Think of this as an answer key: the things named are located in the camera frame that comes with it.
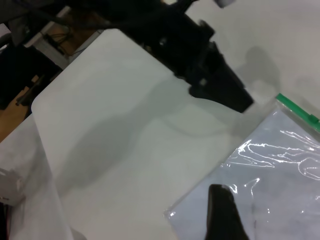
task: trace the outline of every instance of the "plastic bag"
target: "plastic bag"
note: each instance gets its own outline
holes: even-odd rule
[[[292,113],[277,105],[224,163],[165,212],[180,240],[205,239],[212,184],[231,190],[250,240],[320,238],[320,143],[300,121],[304,113]],[[310,115],[310,121],[316,129],[319,120]]]

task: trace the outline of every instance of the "white surface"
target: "white surface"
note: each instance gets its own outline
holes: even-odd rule
[[[12,210],[10,240],[73,240],[32,115],[0,143],[0,168],[25,185],[25,199]]]
[[[191,8],[215,28],[257,101],[245,115],[192,98],[147,52],[105,31],[32,106],[71,226],[90,240],[175,239],[163,210],[249,135],[261,104],[283,92],[317,114],[308,104],[320,100],[317,8],[310,0]]]

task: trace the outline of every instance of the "crumpled plastic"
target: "crumpled plastic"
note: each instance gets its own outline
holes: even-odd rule
[[[230,188],[249,239],[320,239],[320,143],[280,107],[165,212],[180,240],[205,239],[211,184]]]

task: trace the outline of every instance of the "black cable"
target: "black cable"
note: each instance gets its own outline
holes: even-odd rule
[[[52,16],[50,14],[47,14],[44,11],[41,11],[37,8],[35,8],[34,6],[32,6],[31,4],[23,1],[23,0],[15,0],[15,2],[19,5],[21,5],[22,7],[28,9],[31,13],[37,15],[40,18],[46,19],[48,21],[60,24],[60,25],[64,25],[64,26],[68,26],[68,27],[73,27],[73,28],[77,28],[77,29],[93,29],[93,30],[99,30],[99,29],[130,29],[130,28],[136,28],[136,27],[141,27],[144,25],[147,25],[151,22],[154,22],[158,19],[161,19],[163,17],[165,17],[167,14],[169,14],[171,11],[173,10],[178,10],[179,7],[183,6],[185,4],[185,2],[195,2],[196,0],[180,0],[177,1],[176,3],[173,3],[171,5],[169,5],[168,7],[164,7],[160,10],[157,11],[153,11],[153,12],[149,12],[146,13],[144,16],[141,16],[139,18],[136,19],[131,19],[128,21],[123,21],[123,22],[117,22],[117,23],[82,23],[82,22],[69,22],[66,21],[60,17],[56,17],[56,16]]]

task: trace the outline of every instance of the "black object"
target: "black object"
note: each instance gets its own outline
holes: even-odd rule
[[[31,88],[34,76],[45,75],[42,82],[48,85],[59,71],[57,65],[34,47],[9,44],[0,54],[0,110],[6,109],[25,86]]]
[[[26,0],[36,8],[52,4],[54,0]],[[20,17],[28,11],[15,3],[14,0],[0,0],[0,24]]]
[[[253,99],[227,65],[215,42],[210,42],[215,31],[204,21],[198,25],[185,14],[193,2],[179,0],[179,7],[170,9],[163,17],[134,29],[121,30],[189,83],[189,93],[193,97],[215,101],[243,113]],[[92,0],[87,8],[113,23],[170,6],[161,0]]]
[[[235,204],[225,185],[209,187],[205,240],[249,240]]]
[[[0,239],[7,239],[7,217],[5,205],[0,202]]]

